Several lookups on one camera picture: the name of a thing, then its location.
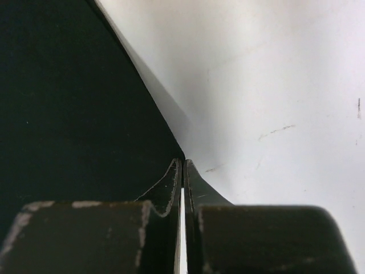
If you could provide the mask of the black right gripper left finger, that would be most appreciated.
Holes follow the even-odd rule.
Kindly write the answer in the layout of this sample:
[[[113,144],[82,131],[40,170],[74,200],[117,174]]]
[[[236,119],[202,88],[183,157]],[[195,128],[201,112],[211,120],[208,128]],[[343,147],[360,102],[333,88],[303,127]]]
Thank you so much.
[[[2,273],[178,273],[182,164],[127,202],[26,204],[1,247]]]

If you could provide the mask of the black t-shirt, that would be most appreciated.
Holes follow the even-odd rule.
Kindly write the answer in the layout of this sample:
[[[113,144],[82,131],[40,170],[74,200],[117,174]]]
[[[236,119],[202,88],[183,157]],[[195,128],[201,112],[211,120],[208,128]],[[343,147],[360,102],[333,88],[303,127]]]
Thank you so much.
[[[1,238],[31,202],[134,200],[175,158],[94,1],[1,2]]]

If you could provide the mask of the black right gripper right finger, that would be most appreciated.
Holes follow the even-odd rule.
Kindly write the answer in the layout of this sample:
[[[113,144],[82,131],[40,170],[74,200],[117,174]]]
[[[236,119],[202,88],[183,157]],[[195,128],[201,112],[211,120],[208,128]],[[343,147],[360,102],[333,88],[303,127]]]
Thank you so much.
[[[355,273],[340,230],[323,208],[234,205],[183,168],[189,273]]]

